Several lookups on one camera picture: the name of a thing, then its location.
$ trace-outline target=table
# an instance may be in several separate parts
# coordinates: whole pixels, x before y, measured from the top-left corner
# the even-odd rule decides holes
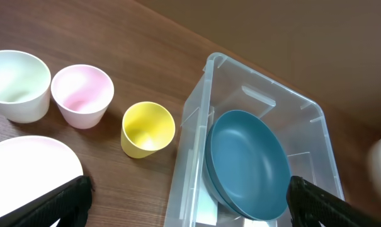
[[[89,130],[70,127],[54,102],[32,124],[15,124],[0,115],[0,141],[49,136],[76,152],[96,190],[87,226],[163,226],[181,111],[212,52],[223,52],[317,101],[326,115],[346,200],[381,219],[381,203],[365,170],[367,151],[381,132],[137,2],[0,0],[1,49],[36,55],[53,76],[71,64],[90,64],[113,80],[114,99],[101,122]],[[135,160],[120,147],[121,120],[129,106],[141,101],[165,106],[177,133],[166,149]]]

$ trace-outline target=storage box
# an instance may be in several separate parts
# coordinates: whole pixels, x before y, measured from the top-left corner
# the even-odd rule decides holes
[[[183,109],[164,227],[291,226],[288,210],[276,221],[251,221],[226,211],[208,194],[202,174],[206,135],[214,121],[229,110],[245,110],[259,117],[280,140],[293,175],[344,200],[320,106],[230,57],[214,53]]]

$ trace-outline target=plastic cup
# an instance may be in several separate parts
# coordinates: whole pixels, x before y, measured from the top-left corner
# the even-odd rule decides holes
[[[34,55],[0,50],[0,113],[17,123],[41,119],[49,108],[50,75]]]
[[[51,90],[64,119],[77,129],[94,127],[115,92],[105,72],[83,64],[60,70],[53,78]]]
[[[165,148],[175,134],[172,115],[160,104],[140,102],[123,116],[121,145],[132,158],[144,158]]]

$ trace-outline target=pink cup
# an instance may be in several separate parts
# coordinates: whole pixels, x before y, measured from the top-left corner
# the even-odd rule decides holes
[[[94,127],[115,92],[112,80],[104,71],[83,64],[60,70],[50,89],[64,119],[78,129]]]

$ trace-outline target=white cup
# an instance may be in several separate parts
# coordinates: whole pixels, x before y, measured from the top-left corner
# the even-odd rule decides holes
[[[49,108],[50,70],[34,55],[0,50],[0,113],[17,123],[41,119]]]
[[[83,64],[60,70],[53,78],[51,90],[64,119],[78,129],[94,127],[115,92],[105,72]]]

